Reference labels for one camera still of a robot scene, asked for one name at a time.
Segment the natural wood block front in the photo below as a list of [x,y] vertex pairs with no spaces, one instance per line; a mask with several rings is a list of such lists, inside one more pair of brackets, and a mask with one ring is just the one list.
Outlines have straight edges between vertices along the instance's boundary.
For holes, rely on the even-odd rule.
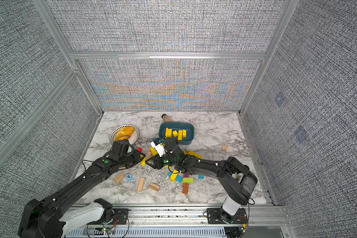
[[138,187],[137,187],[137,192],[142,192],[143,191],[144,183],[145,183],[145,178],[140,178],[139,179],[139,183],[138,183]]

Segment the orange brown block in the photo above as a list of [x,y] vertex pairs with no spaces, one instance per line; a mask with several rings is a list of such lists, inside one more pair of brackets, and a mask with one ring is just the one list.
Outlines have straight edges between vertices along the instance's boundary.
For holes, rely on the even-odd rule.
[[188,194],[189,191],[189,184],[188,183],[184,183],[183,187],[182,187],[182,193],[183,194]]

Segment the natural wood block left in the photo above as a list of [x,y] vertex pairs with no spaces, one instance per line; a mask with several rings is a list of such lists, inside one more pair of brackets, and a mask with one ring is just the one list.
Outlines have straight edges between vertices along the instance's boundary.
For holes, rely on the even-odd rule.
[[125,179],[126,175],[122,172],[120,172],[114,179],[113,181],[116,183],[116,184],[120,184],[124,179]]

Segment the natural wood arch block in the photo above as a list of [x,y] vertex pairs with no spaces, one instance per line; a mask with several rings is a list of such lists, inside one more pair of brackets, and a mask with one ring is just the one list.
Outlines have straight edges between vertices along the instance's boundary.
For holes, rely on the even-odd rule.
[[159,192],[159,190],[160,190],[160,186],[155,184],[155,183],[150,183],[148,188],[153,190],[153,191],[156,191],[156,192]]

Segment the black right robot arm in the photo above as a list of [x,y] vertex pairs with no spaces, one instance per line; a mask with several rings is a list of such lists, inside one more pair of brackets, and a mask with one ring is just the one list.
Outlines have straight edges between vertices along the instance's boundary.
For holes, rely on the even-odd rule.
[[229,157],[227,160],[219,161],[202,159],[196,155],[184,153],[173,140],[162,142],[155,140],[151,142],[151,145],[157,151],[157,155],[153,155],[145,163],[152,168],[173,167],[182,174],[202,175],[217,179],[228,195],[220,208],[223,216],[231,219],[236,216],[242,206],[249,205],[258,178],[237,158]]

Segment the spice jar with black cap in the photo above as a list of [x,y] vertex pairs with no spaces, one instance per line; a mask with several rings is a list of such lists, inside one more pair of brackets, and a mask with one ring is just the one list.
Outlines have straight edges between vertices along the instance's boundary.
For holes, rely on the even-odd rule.
[[161,118],[164,122],[172,122],[173,121],[167,114],[163,114],[161,116]]

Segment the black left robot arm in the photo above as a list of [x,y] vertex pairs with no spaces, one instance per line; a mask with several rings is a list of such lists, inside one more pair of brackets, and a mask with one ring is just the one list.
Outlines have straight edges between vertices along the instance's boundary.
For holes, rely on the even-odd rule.
[[22,214],[18,236],[21,238],[61,238],[84,224],[95,220],[109,221],[113,215],[109,202],[98,199],[89,206],[79,222],[68,218],[66,212],[83,195],[108,179],[121,168],[129,169],[141,162],[145,154],[128,140],[115,141],[111,149],[96,159],[81,175],[68,185],[42,200],[28,202]]

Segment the teal plastic bin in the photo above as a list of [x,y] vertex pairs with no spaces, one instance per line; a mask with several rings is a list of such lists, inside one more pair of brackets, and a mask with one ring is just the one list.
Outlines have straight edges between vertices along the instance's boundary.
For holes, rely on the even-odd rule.
[[[166,138],[166,128],[173,130],[172,138]],[[178,131],[183,131],[182,141],[178,141]],[[161,139],[176,140],[179,145],[190,145],[194,139],[194,126],[183,122],[163,122],[160,125],[158,136]]]

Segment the lime green block front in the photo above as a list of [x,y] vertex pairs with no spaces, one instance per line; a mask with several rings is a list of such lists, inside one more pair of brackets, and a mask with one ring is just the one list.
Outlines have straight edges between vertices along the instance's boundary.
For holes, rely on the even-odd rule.
[[194,179],[193,179],[193,178],[190,178],[190,177],[186,177],[186,178],[183,178],[183,179],[182,179],[182,182],[183,182],[183,183],[193,183],[193,182],[194,182]]

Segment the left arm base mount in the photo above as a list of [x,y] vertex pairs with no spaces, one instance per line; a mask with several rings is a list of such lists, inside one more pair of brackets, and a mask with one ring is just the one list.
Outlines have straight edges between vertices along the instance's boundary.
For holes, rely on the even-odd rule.
[[90,222],[89,225],[126,225],[128,221],[129,209],[114,208],[113,205],[105,199],[98,198],[94,200],[104,208],[104,212],[100,218]]

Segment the yellow block front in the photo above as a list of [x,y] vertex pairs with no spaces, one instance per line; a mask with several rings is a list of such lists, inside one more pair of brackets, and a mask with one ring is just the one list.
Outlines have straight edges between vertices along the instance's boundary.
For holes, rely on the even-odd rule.
[[171,181],[176,181],[176,178],[178,176],[179,172],[177,170],[174,170],[173,173],[171,173],[170,180]]

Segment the patterned white plate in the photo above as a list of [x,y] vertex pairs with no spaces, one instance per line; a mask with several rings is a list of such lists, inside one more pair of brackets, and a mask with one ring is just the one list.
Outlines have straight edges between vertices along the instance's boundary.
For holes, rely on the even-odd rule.
[[122,125],[117,127],[110,134],[109,141],[113,144],[115,141],[127,140],[131,145],[134,145],[140,136],[139,129],[134,125]]

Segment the orange sesame bread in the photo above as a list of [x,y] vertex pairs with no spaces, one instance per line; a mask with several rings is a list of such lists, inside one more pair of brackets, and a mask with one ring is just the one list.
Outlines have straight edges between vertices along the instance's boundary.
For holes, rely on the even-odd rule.
[[116,132],[114,141],[129,139],[133,135],[134,131],[135,128],[133,126],[122,127]]

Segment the natural wood block centre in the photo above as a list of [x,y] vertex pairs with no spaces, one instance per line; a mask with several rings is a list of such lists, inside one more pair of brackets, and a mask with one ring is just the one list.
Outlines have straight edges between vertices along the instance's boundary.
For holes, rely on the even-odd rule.
[[152,157],[152,152],[151,152],[151,151],[148,151],[148,152],[146,153],[145,159],[148,160],[148,159],[150,159],[151,157]]

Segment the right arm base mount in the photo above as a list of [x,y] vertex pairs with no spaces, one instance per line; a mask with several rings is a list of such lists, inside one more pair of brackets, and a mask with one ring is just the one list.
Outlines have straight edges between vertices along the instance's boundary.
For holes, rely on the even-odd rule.
[[221,208],[207,208],[208,223],[214,224],[248,224],[248,216],[244,208],[239,208],[235,215],[230,215]]

